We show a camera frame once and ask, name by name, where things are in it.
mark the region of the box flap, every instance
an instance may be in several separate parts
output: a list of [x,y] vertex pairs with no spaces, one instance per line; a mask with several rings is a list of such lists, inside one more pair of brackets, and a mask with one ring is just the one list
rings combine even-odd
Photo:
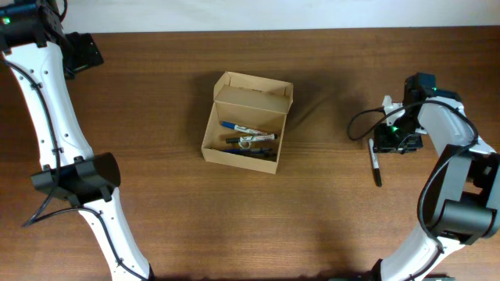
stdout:
[[293,102],[289,82],[225,72],[213,88],[214,101],[287,114]]

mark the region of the white wall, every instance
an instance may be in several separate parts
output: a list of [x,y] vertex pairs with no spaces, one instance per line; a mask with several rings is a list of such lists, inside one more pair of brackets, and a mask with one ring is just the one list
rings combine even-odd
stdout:
[[69,0],[65,32],[500,24],[500,0]]

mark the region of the wooden surface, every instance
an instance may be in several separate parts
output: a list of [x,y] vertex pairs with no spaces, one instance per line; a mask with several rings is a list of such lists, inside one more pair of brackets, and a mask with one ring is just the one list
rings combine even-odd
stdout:
[[[345,127],[404,79],[433,73],[458,91],[480,135],[500,150],[500,28],[96,34],[105,64],[68,81],[95,154],[120,165],[123,210],[157,276],[271,278],[365,272],[416,225],[416,202],[437,160],[381,155],[373,182],[366,142]],[[206,163],[200,147],[223,71],[295,84],[277,175]],[[44,198],[29,175],[38,146],[23,96],[0,71],[0,276],[108,280],[85,221],[61,215],[20,225]],[[360,132],[379,118],[360,119]],[[53,201],[49,210],[66,207]],[[500,236],[435,272],[500,279]]]

